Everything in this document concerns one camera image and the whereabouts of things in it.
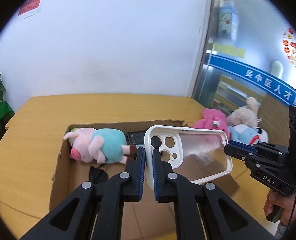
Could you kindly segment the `person's right hand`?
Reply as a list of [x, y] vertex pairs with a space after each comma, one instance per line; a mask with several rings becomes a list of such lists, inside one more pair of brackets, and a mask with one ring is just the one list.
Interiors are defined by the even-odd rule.
[[295, 195], [292, 195], [290, 197], [284, 197], [283, 195], [270, 190], [269, 193], [267, 194], [267, 200], [265, 201], [265, 204], [263, 207], [264, 214], [266, 216], [270, 215], [273, 212], [273, 206], [274, 205], [279, 206], [283, 208], [283, 212], [280, 217], [280, 222], [283, 225], [288, 226], [289, 221], [294, 222], [294, 220], [296, 219], [296, 204], [295, 204], [295, 209], [293, 211], [292, 218], [290, 218], [292, 214], [294, 201], [295, 201]]

